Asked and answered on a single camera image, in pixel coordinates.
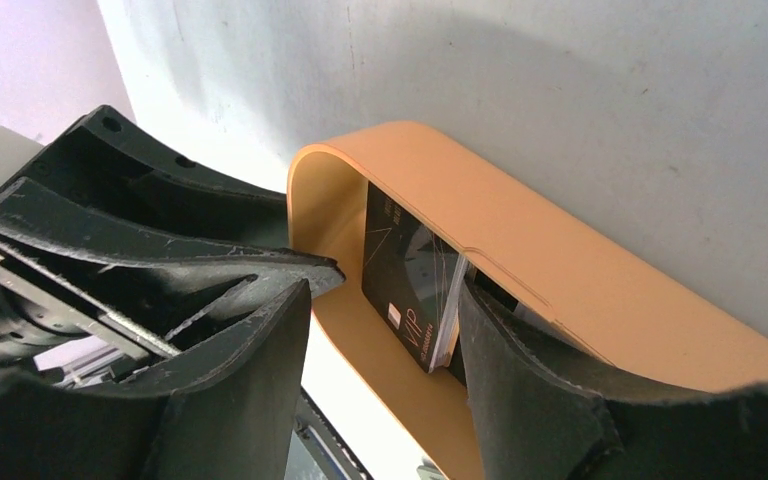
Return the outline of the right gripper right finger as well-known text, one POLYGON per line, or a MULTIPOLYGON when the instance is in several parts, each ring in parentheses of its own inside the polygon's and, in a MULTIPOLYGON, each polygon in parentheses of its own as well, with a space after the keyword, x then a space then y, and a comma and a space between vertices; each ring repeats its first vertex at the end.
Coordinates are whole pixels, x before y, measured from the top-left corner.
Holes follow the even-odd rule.
POLYGON ((610 366, 459 298, 468 401, 489 479, 768 479, 768 383, 708 393, 610 366))

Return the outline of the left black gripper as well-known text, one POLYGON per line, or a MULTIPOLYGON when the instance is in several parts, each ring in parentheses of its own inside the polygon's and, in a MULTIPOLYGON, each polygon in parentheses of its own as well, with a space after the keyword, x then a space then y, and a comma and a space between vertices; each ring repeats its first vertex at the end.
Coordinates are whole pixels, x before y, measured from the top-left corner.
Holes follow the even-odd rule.
POLYGON ((284 194, 189 159, 109 105, 44 148, 32 177, 0 193, 0 291, 44 341, 86 333, 139 364, 166 360, 200 311, 181 301, 201 291, 302 278, 321 295, 345 280, 333 259, 272 249, 289 245, 284 194))

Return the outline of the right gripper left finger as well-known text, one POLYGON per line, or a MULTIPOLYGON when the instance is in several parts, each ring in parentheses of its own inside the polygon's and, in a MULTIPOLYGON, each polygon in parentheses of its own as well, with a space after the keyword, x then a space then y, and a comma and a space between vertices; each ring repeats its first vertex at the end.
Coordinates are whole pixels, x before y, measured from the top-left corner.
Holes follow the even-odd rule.
POLYGON ((280 479, 310 324, 298 281, 123 383, 0 369, 0 479, 280 479))

